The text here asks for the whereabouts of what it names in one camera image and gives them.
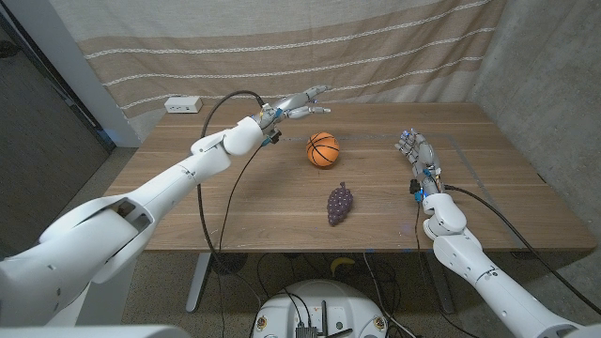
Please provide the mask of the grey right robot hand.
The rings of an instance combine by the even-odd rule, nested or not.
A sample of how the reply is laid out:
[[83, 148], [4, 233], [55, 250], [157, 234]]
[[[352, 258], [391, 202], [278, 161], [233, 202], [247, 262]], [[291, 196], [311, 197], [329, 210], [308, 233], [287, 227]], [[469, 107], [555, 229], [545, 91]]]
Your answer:
[[394, 146], [412, 165], [412, 173], [422, 193], [430, 195], [444, 192], [439, 156], [421, 133], [415, 129], [403, 131]]

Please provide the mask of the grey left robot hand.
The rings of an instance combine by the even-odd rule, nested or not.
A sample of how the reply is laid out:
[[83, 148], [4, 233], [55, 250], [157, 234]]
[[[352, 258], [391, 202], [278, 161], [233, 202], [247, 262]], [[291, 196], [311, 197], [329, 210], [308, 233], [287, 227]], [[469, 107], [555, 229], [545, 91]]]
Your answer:
[[278, 100], [272, 105], [266, 103], [258, 114], [252, 116], [252, 119], [264, 133], [267, 133], [272, 131], [277, 123], [287, 118], [301, 119], [312, 114], [328, 114], [330, 108], [309, 106], [309, 103], [315, 103], [315, 96], [330, 89], [330, 85], [320, 84]]

